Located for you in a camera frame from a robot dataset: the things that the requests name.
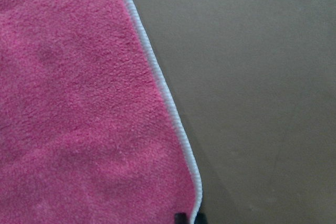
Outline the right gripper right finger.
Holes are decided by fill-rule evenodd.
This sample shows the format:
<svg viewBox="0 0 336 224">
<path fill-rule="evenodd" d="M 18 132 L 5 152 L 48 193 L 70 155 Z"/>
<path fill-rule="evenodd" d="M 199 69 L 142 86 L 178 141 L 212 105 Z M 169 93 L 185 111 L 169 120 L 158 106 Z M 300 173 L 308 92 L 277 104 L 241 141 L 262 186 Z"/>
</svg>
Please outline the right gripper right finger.
<svg viewBox="0 0 336 224">
<path fill-rule="evenodd" d="M 207 224 L 207 217 L 204 213 L 199 212 L 196 216 L 196 224 Z"/>
</svg>

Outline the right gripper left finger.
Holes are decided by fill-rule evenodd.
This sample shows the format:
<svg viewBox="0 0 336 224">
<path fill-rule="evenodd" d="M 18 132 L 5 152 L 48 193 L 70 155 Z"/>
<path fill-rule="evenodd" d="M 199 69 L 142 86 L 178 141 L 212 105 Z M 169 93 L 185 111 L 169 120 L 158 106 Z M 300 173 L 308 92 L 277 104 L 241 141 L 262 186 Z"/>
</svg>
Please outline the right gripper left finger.
<svg viewBox="0 0 336 224">
<path fill-rule="evenodd" d="M 175 224 L 187 224 L 187 214 L 185 212 L 176 213 Z"/>
</svg>

